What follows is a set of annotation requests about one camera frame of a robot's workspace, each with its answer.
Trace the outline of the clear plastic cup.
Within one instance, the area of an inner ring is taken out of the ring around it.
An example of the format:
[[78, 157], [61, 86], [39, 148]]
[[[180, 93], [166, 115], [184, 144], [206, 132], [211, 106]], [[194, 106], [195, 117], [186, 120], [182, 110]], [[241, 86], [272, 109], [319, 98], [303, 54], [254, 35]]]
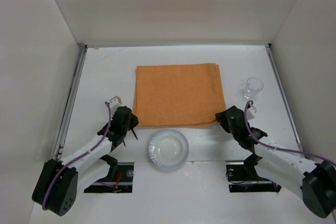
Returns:
[[264, 83], [256, 77], [247, 79], [242, 94], [246, 99], [252, 100], [262, 89]]

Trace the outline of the orange cloth napkin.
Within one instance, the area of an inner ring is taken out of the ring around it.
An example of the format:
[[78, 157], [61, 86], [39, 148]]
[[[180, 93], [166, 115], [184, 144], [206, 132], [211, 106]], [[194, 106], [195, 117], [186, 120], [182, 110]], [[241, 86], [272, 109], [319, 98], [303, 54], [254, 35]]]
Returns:
[[133, 112], [142, 127], [206, 126], [226, 110], [215, 63], [137, 66]]

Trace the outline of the clear plastic plate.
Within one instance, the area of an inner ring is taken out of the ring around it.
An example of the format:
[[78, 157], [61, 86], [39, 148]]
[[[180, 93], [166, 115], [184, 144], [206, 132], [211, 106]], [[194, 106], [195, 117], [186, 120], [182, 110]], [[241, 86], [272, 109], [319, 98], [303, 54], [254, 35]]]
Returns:
[[182, 166], [188, 158], [189, 150], [187, 138], [175, 129], [156, 131], [148, 144], [149, 158], [161, 169], [173, 170]]

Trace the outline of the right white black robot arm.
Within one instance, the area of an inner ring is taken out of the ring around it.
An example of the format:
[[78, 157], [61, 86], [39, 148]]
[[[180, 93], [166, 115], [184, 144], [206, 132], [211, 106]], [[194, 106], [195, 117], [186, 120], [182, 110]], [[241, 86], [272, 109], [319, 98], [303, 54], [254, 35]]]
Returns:
[[239, 164], [226, 165], [231, 192], [249, 192], [267, 186], [268, 191], [285, 188], [298, 196], [316, 216], [326, 218], [335, 210], [335, 163], [307, 159], [301, 151], [277, 144], [268, 134], [248, 123], [253, 102], [243, 110], [232, 106], [216, 113], [216, 121], [251, 154]]

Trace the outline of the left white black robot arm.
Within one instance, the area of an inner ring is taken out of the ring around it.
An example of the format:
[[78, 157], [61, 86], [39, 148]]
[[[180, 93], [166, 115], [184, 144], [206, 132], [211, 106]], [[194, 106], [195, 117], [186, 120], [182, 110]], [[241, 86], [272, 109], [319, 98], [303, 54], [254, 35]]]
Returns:
[[32, 201], [58, 216], [65, 215], [73, 206], [77, 195], [94, 183], [113, 188], [125, 177], [119, 171], [118, 160], [110, 153], [120, 144], [128, 132], [138, 125], [138, 118], [127, 106], [119, 106], [108, 112], [107, 124], [85, 146], [66, 158], [48, 160], [41, 171], [32, 193]]

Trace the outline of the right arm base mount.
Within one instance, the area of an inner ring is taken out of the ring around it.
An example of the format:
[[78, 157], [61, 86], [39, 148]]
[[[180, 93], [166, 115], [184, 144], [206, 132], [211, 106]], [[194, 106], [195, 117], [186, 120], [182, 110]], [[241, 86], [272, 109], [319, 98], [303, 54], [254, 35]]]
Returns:
[[251, 154], [243, 161], [226, 163], [226, 179], [230, 193], [278, 193], [281, 186], [257, 175], [255, 166], [261, 160]]

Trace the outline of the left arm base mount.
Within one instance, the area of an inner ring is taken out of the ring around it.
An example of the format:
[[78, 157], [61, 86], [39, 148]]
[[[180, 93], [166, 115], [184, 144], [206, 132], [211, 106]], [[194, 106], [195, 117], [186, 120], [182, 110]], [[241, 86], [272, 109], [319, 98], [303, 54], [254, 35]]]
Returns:
[[110, 165], [107, 176], [91, 184], [83, 192], [87, 194], [125, 194], [132, 193], [134, 163], [119, 163], [109, 155], [101, 158]]

